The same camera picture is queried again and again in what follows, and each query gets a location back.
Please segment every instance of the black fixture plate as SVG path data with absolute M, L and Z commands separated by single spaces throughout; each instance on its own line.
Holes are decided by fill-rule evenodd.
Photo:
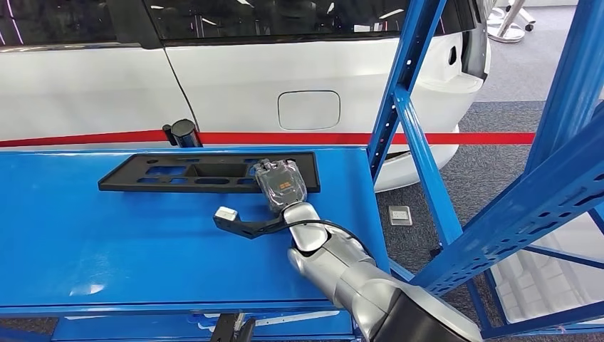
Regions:
M 138 153 L 98 181 L 102 191 L 261 192 L 253 175 L 259 160 L 294 160 L 308 192 L 320 192 L 315 154 Z

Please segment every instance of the blue table surface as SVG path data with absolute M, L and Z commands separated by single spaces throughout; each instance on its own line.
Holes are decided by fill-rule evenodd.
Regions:
M 387 271 L 365 149 L 313 151 L 321 192 L 308 201 Z M 214 226 L 219 206 L 271 218 L 262 194 L 99 191 L 97 181 L 136 152 L 224 149 L 0 153 L 0 316 L 333 309 L 289 264 L 287 230 L 249 240 Z

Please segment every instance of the black tinted glass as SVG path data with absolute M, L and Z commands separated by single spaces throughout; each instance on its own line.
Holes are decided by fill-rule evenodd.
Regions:
M 400 31 L 409 0 L 145 0 L 161 39 Z
M 115 41 L 99 0 L 0 0 L 0 47 Z

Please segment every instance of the black cable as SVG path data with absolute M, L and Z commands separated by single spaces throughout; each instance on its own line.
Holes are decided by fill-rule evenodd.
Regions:
M 352 237 L 353 239 L 357 240 L 358 243 L 361 245 L 361 247 L 365 250 L 365 252 L 367 253 L 367 255 L 371 258 L 374 259 L 373 254 L 371 254 L 371 251 L 367 248 L 367 246 L 365 246 L 365 244 L 363 244 L 363 242 L 354 234 L 352 233 L 350 230 L 340 226 L 337 223 L 333 223 L 330 221 L 325 221 L 324 219 L 302 219 L 300 221 L 296 221 L 296 222 L 292 222 L 292 223 L 285 223 L 283 226 L 280 226 L 280 230 L 281 229 L 285 229 L 285 228 L 289 228 L 289 227 L 293 227 L 293 226 L 297 226 L 299 224 L 311 224 L 311 223 L 316 223 L 316 224 L 325 224 L 334 228 L 338 228 L 342 231 L 344 231 L 346 234 L 350 235 L 350 237 Z

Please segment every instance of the red stripe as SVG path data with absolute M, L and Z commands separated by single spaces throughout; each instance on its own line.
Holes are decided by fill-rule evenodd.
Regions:
M 370 133 L 200 133 L 204 144 L 230 145 L 366 145 Z M 535 133 L 427 133 L 432 145 L 530 145 Z M 166 141 L 161 130 L 69 135 L 0 141 L 0 147 L 76 145 L 94 143 L 141 143 Z M 405 135 L 398 133 L 394 144 L 406 144 Z

